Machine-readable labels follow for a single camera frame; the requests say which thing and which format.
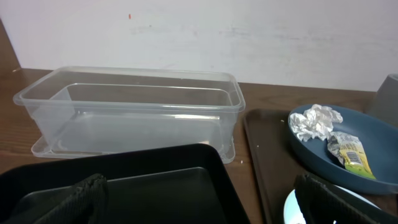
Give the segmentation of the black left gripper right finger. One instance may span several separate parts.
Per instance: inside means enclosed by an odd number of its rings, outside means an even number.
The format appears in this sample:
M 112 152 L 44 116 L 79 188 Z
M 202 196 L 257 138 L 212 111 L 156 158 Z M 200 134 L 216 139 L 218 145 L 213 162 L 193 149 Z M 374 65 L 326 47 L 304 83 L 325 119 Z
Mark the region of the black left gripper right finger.
M 397 224 L 396 216 L 314 175 L 296 176 L 294 187 L 306 224 Z

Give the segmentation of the yellow snack wrapper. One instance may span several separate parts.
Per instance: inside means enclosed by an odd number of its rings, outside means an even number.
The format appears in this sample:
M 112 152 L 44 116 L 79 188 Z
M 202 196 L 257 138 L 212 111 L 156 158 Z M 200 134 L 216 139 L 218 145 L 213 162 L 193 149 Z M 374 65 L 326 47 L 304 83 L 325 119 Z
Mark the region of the yellow snack wrapper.
M 328 138 L 327 149 L 346 170 L 362 177 L 376 179 L 359 137 L 341 131 L 332 131 Z

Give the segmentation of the dark blue plate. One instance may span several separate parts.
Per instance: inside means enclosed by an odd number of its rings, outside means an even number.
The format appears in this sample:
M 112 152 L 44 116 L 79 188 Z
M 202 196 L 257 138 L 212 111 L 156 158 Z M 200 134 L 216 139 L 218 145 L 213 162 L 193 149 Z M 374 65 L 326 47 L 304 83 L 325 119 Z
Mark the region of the dark blue plate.
M 369 179 L 346 170 L 328 152 L 327 141 L 318 138 L 301 141 L 288 127 L 290 145 L 301 163 L 322 179 L 355 192 L 396 194 L 397 128 L 360 111 L 336 105 L 331 108 L 343 117 L 343 122 L 335 124 L 333 129 L 359 138 L 375 178 Z

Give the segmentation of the white paper napkin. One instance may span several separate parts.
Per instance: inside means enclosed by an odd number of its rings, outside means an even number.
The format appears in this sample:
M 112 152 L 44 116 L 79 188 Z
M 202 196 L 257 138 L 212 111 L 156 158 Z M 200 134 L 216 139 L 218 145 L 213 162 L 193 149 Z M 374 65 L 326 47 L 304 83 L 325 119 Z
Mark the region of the white paper napkin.
M 289 126 L 295 136 L 307 142 L 318 138 L 324 141 L 330 137 L 334 123 L 342 123 L 342 115 L 329 106 L 312 105 L 303 113 L 292 113 L 289 116 Z

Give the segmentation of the light blue bowl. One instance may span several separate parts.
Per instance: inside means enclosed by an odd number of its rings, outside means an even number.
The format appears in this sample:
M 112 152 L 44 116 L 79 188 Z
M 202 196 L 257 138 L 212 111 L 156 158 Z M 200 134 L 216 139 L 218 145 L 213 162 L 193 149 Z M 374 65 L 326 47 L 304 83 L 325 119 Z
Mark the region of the light blue bowl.
M 339 187 L 341 190 L 344 190 L 345 192 L 348 192 L 349 194 L 372 205 L 373 207 L 380 209 L 377 205 L 373 204 L 368 199 L 360 196 L 359 194 L 357 194 L 353 191 L 350 191 L 346 188 L 340 187 L 338 185 L 336 185 L 336 187 Z M 299 204 L 298 204 L 296 196 L 295 196 L 295 189 L 293 189 L 288 194 L 288 196 L 285 200 L 284 209 L 283 209 L 283 219 L 284 219 L 285 224 L 306 224 L 306 221 L 303 217 L 303 214 L 300 210 Z

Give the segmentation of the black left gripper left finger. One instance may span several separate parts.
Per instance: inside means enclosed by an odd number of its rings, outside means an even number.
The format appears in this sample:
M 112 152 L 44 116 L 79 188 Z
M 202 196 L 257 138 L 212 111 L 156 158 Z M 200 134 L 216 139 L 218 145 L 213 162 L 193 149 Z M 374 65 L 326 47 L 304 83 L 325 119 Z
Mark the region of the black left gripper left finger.
M 12 216 L 6 224 L 101 223 L 108 206 L 108 184 L 93 174 L 52 198 Z

